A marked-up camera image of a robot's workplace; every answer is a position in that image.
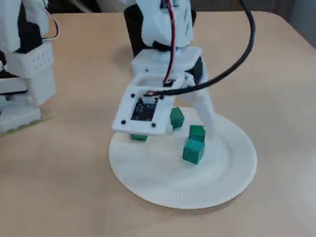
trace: wall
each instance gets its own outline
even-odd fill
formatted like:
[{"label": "wall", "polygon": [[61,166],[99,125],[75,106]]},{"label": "wall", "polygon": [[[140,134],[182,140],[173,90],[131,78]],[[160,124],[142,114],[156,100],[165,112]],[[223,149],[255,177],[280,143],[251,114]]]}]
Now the wall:
[{"label": "wall", "polygon": [[316,47],[316,0],[296,0],[292,26]]}]

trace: red wire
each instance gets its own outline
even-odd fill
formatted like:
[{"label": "red wire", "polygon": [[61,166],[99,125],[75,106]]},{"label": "red wire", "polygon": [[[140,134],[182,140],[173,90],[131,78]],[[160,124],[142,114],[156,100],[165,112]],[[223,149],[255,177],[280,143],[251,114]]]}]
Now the red wire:
[{"label": "red wire", "polygon": [[[45,8],[45,10],[46,10],[46,12],[47,12],[49,15],[51,15],[51,14],[49,13],[49,11],[48,11],[47,7]],[[58,24],[57,24],[57,22],[55,21],[55,19],[53,19],[53,18],[52,18],[52,20],[53,20],[53,21],[54,21],[54,23],[55,23],[55,27],[56,27],[56,35],[55,35],[54,37],[44,38],[44,40],[54,39],[54,38],[56,38],[56,37],[59,35],[59,27],[58,27]]]},{"label": "red wire", "polygon": [[171,18],[171,25],[172,25],[172,42],[171,42],[172,49],[171,49],[171,55],[170,55],[171,58],[170,58],[168,71],[167,71],[166,77],[163,80],[164,85],[168,81],[168,79],[171,75],[171,72],[172,72],[172,68],[173,68],[173,64],[174,64],[174,55],[175,55],[175,41],[176,41],[175,17],[174,17],[174,12],[173,12],[173,8],[172,8],[171,0],[168,0],[168,5],[169,5],[169,14],[170,14],[170,18]]}]

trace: black cable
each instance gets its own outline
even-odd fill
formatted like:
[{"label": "black cable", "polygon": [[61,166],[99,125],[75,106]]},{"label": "black cable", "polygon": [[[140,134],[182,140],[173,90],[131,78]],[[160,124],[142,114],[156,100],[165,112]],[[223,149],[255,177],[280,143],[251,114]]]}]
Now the black cable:
[{"label": "black cable", "polygon": [[237,62],[235,62],[226,71],[224,71],[220,75],[216,76],[214,79],[211,79],[211,80],[209,80],[207,82],[204,82],[202,84],[195,85],[195,86],[192,86],[192,87],[182,88],[182,89],[156,91],[156,92],[153,93],[153,95],[173,96],[173,95],[182,95],[182,94],[186,94],[186,93],[191,93],[191,92],[194,92],[194,91],[197,91],[197,90],[202,90],[204,88],[210,87],[210,86],[220,82],[221,80],[223,80],[224,78],[229,76],[231,73],[233,73],[237,68],[239,68],[239,66],[241,64],[243,64],[243,62],[247,59],[247,57],[249,56],[250,52],[252,51],[252,48],[253,48],[253,45],[254,45],[254,40],[255,40],[255,35],[256,35],[256,24],[255,24],[255,20],[253,18],[253,15],[252,15],[251,11],[249,10],[248,6],[246,5],[246,3],[244,2],[244,0],[239,0],[239,3],[242,6],[243,10],[245,11],[245,13],[246,13],[246,15],[248,17],[248,20],[249,20],[249,24],[250,24],[250,39],[249,39],[249,43],[248,43],[248,46],[247,46],[245,52],[237,60]]}]

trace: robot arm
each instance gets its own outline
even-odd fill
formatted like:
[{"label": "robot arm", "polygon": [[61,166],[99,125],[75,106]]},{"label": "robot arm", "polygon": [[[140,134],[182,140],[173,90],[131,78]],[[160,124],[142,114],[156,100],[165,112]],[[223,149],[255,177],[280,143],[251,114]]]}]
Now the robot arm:
[{"label": "robot arm", "polygon": [[46,4],[0,0],[0,60],[6,61],[0,69],[0,133],[40,120],[39,106],[56,93],[52,46],[43,40],[49,26]]},{"label": "robot arm", "polygon": [[[132,62],[135,78],[125,91],[113,129],[130,134],[165,135],[169,132],[175,96],[152,96],[149,99],[146,98],[146,92],[195,86],[207,80],[206,68],[201,58],[201,49],[188,46],[193,39],[189,0],[137,0],[137,4],[144,16],[142,39],[150,47],[155,47],[154,42],[172,45],[172,13],[169,14],[167,9],[169,5],[172,7],[176,28],[175,47],[178,48],[173,72],[169,77],[172,85],[168,88],[166,86],[169,84],[163,83],[164,72],[170,65],[170,53],[159,51],[158,48],[143,50]],[[215,112],[208,90],[182,97],[192,103],[204,124],[207,136],[213,138]]]},{"label": "robot arm", "polygon": [[[171,0],[176,27],[177,48],[186,47],[193,40],[191,3],[189,0]],[[154,42],[171,46],[170,16],[167,10],[168,0],[137,0],[143,13],[143,42],[152,47]]]},{"label": "robot arm", "polygon": [[0,51],[13,53],[20,48],[18,18],[21,0],[0,1]]},{"label": "robot arm", "polygon": [[25,7],[26,19],[39,26],[44,36],[48,32],[48,17],[43,0],[1,0],[0,1],[0,51],[9,54],[17,51],[20,44],[18,19],[21,3]]}]

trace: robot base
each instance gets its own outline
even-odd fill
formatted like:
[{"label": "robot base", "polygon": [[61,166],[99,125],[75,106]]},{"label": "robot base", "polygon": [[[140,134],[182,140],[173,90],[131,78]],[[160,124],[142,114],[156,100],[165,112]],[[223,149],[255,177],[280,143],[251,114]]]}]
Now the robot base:
[{"label": "robot base", "polygon": [[114,174],[127,189],[149,202],[178,209],[201,209],[241,194],[257,169],[256,150],[248,136],[226,118],[216,116],[215,138],[205,139],[199,165],[182,160],[190,125],[201,124],[192,108],[181,108],[185,122],[164,137],[132,141],[116,133],[110,144]]},{"label": "robot base", "polygon": [[40,109],[26,103],[8,102],[0,111],[0,134],[41,119]]}]

